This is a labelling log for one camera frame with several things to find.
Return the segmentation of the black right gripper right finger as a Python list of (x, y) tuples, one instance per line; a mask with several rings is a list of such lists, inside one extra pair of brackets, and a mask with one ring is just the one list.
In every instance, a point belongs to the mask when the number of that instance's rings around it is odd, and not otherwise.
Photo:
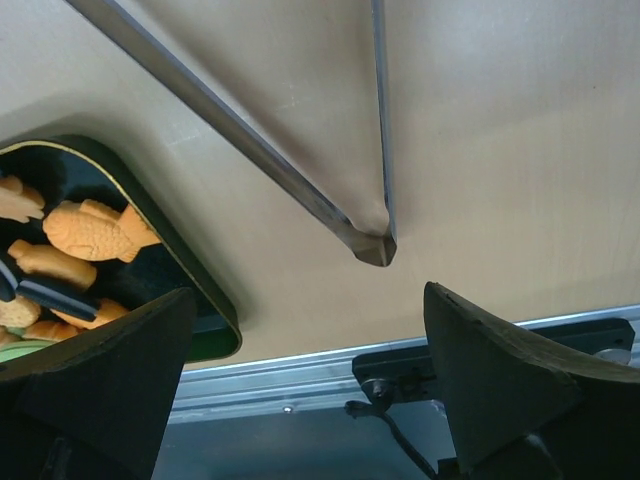
[(636, 474), (639, 371), (424, 288), (424, 323), (464, 474)]

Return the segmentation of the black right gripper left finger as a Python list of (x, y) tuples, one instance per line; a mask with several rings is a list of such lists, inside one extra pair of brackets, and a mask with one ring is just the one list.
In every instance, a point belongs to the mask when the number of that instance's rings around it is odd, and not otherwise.
[(2, 363), (2, 478), (151, 478), (194, 320), (181, 288)]

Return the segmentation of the silver metal tongs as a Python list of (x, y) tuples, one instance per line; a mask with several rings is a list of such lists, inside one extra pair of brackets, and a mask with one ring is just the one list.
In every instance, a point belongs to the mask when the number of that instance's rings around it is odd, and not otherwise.
[(115, 1), (70, 1), (68, 5), (297, 201), (359, 261), (376, 267), (387, 267), (392, 263), (397, 252), (397, 229), (385, 6), (382, 1), (370, 3), (384, 204), (388, 213), (386, 230), (379, 236), (357, 229), (337, 205), (120, 4)]

